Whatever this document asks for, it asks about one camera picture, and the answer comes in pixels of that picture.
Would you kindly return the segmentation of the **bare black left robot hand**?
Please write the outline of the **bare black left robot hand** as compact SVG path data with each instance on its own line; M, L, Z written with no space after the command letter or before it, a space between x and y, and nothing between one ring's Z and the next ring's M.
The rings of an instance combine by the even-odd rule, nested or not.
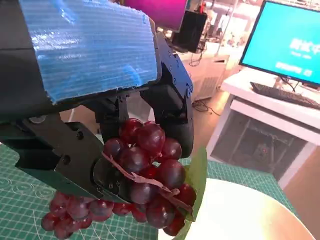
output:
M129 202L104 142L138 92L182 156L194 142L192 81L154 21L107 0L0 3L0 142L16 167L66 194Z

